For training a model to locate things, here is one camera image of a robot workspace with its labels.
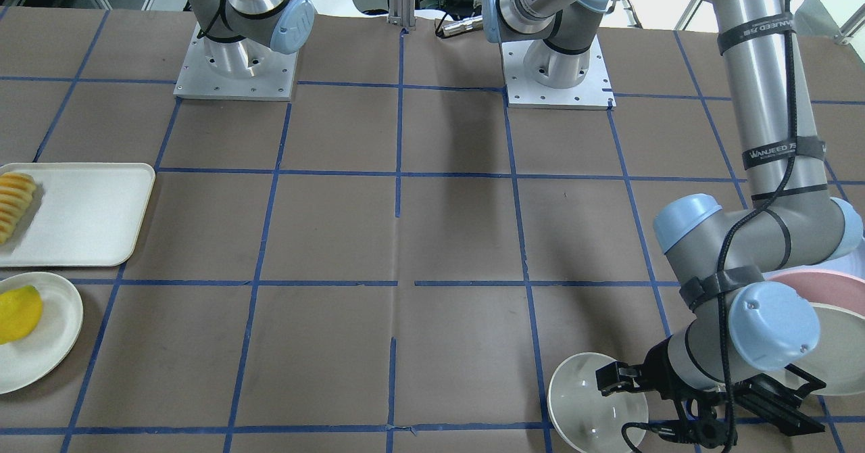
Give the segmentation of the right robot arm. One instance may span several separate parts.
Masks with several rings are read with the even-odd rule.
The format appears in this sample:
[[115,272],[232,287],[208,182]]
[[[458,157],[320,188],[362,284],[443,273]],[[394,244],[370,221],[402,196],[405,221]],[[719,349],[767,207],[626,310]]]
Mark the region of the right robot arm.
[[187,0],[210,68],[221,75],[251,78],[272,53],[291,55],[311,34],[311,0]]

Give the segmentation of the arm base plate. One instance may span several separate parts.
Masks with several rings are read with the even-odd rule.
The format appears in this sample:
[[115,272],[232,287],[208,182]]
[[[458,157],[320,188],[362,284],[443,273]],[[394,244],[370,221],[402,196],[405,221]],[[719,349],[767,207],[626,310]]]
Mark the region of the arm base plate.
[[217,43],[195,25],[174,95],[206,101],[285,101],[293,98],[297,53],[277,53],[248,39]]
[[606,110],[616,107],[600,43],[578,55],[553,51],[544,41],[501,47],[508,103],[516,108]]

